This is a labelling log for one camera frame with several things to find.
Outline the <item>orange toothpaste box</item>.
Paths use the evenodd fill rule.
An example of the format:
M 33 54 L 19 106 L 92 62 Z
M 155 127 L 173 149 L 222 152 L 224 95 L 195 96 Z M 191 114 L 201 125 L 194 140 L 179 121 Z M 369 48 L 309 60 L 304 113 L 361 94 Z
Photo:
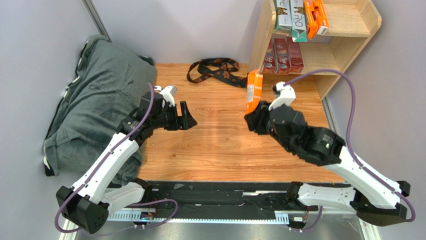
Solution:
M 310 0 L 305 0 L 303 4 L 307 20 L 307 37 L 308 39 L 312 40 L 319 30 L 319 24 L 316 21 L 315 16 L 315 8 L 313 2 Z
M 263 74 L 260 69 L 252 70 L 247 76 L 245 114 L 255 111 L 262 98 Z
M 325 10 L 325 6 L 322 0 L 313 1 L 314 16 L 318 24 L 317 34 L 325 36 L 328 29 L 330 28 L 329 20 Z

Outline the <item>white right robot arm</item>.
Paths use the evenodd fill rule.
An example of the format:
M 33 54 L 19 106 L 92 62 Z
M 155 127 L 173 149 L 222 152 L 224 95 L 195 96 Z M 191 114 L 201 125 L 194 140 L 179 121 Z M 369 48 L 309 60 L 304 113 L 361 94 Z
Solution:
M 292 182 L 286 193 L 289 203 L 349 211 L 379 227 L 414 220 L 415 212 L 407 200 L 410 184 L 373 170 L 334 131 L 308 125 L 300 111 L 286 104 L 273 108 L 263 100 L 248 103 L 244 119 L 250 131 L 271 136 L 286 152 L 336 173 L 347 183 L 331 187 Z

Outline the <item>red 3D toothpaste box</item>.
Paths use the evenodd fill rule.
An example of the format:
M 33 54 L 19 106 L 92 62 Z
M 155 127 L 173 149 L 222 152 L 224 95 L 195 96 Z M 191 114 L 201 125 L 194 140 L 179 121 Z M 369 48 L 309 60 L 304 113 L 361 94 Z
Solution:
M 274 42 L 271 39 L 266 49 L 261 72 L 263 74 L 274 74 L 276 71 L 276 68 L 277 66 L 276 66 L 276 60 L 275 60 Z
M 275 63 L 277 75 L 289 75 L 291 70 L 290 60 L 288 56 L 287 42 L 283 38 L 274 38 L 273 47 L 275 53 Z

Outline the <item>silver red toothpaste box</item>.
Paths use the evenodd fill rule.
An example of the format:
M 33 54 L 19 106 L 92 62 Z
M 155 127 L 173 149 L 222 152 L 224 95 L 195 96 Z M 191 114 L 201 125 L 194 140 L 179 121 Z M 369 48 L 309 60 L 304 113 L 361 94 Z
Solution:
M 298 42 L 294 42 L 291 37 L 288 37 L 286 40 L 287 40 L 288 57 L 290 61 L 290 72 L 301 73 L 302 70 L 304 69 L 304 62 L 303 62 L 300 44 Z

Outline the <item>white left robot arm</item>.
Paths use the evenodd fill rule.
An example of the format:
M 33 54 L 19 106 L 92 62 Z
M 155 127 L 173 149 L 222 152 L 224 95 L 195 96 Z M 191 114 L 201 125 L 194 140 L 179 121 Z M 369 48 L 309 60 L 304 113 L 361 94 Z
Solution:
M 109 184 L 124 163 L 150 138 L 154 130 L 189 130 L 197 126 L 187 102 L 179 107 L 173 96 L 148 92 L 118 125 L 111 141 L 93 165 L 71 187 L 56 192 L 59 216 L 77 225 L 77 230 L 95 234 L 117 211 L 137 204 L 150 205 L 152 185 L 134 178 L 126 185 L 107 192 Z

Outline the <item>silver teal Oral toothpaste box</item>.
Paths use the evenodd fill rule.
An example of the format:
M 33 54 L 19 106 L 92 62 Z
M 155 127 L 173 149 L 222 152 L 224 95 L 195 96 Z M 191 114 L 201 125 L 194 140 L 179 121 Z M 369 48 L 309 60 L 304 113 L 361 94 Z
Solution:
M 275 4 L 275 30 L 283 35 L 290 36 L 292 31 L 292 17 L 289 0 L 276 0 Z

